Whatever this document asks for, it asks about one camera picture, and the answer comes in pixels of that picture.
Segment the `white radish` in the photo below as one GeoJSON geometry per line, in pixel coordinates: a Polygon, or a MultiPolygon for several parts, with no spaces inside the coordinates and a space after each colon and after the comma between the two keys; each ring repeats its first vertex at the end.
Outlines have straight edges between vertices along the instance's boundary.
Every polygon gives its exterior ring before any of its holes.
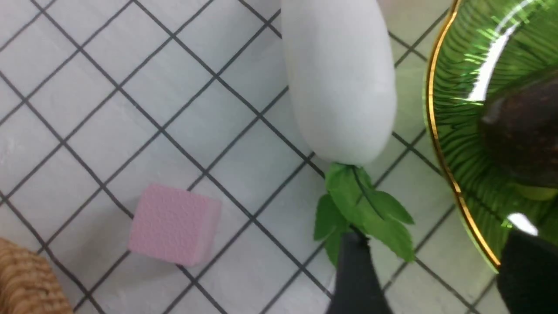
{"type": "Polygon", "coordinates": [[[306,142],[326,160],[374,160],[397,106],[376,0],[282,0],[281,24],[292,104],[306,142]]]}

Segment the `green glass plate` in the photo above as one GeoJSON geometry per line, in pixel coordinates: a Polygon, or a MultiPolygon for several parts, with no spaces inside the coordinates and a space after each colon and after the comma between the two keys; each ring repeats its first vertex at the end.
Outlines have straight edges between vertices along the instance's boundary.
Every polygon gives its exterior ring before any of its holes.
{"type": "Polygon", "coordinates": [[[480,110],[486,97],[556,64],[555,0],[457,0],[432,52],[427,127],[466,227],[495,268],[512,213],[524,214],[540,237],[558,244],[558,203],[523,197],[492,163],[477,130],[480,110]]]}

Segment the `pink sponge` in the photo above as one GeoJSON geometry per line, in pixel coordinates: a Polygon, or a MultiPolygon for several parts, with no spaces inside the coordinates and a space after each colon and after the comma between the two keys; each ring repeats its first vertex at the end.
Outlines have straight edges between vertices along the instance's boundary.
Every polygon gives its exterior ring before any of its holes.
{"type": "Polygon", "coordinates": [[[184,266],[203,262],[221,214],[221,202],[152,184],[136,208],[128,248],[184,266]]]}

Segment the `dark object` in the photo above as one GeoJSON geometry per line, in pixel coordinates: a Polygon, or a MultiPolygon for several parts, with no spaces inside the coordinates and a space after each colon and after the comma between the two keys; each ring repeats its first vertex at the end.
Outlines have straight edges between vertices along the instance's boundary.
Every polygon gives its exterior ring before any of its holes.
{"type": "Polygon", "coordinates": [[[496,164],[518,183],[558,187],[558,70],[512,83],[487,100],[479,131],[496,164]]]}
{"type": "Polygon", "coordinates": [[[327,314],[392,314],[360,232],[343,235],[335,294],[327,314]]]}
{"type": "Polygon", "coordinates": [[[558,313],[558,248],[512,231],[497,284],[511,314],[558,313]]]}

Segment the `gold rim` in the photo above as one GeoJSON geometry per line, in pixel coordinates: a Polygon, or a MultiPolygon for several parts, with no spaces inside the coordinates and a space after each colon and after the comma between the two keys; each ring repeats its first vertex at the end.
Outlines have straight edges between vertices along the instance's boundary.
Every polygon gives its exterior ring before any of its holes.
{"type": "Polygon", "coordinates": [[[434,116],[434,72],[436,70],[436,62],[438,60],[438,54],[440,52],[440,48],[442,47],[442,43],[444,42],[444,38],[448,33],[451,24],[454,22],[457,16],[459,4],[461,4],[461,2],[462,0],[454,0],[454,3],[451,5],[450,14],[445,21],[444,27],[442,28],[440,34],[438,35],[436,44],[434,46],[434,50],[432,52],[432,56],[429,61],[428,71],[426,72],[426,81],[427,81],[426,119],[428,122],[428,127],[430,129],[430,136],[432,142],[434,143],[434,150],[436,151],[436,156],[438,158],[438,161],[442,165],[446,177],[451,185],[451,189],[454,192],[455,200],[457,201],[459,209],[461,210],[461,213],[465,218],[465,223],[467,224],[470,233],[473,235],[473,238],[475,239],[481,251],[485,254],[485,256],[488,258],[488,260],[492,263],[494,267],[499,268],[500,266],[499,259],[496,257],[494,251],[490,248],[490,246],[488,246],[488,243],[485,241],[483,235],[480,233],[480,230],[478,229],[477,224],[473,219],[473,216],[471,216],[471,213],[469,212],[469,207],[467,207],[467,204],[465,203],[465,199],[463,198],[463,195],[461,193],[461,188],[459,187],[457,181],[455,181],[455,178],[451,173],[451,170],[449,169],[448,164],[444,159],[444,155],[442,154],[442,149],[440,147],[440,141],[438,138],[436,117],[434,116]]]}

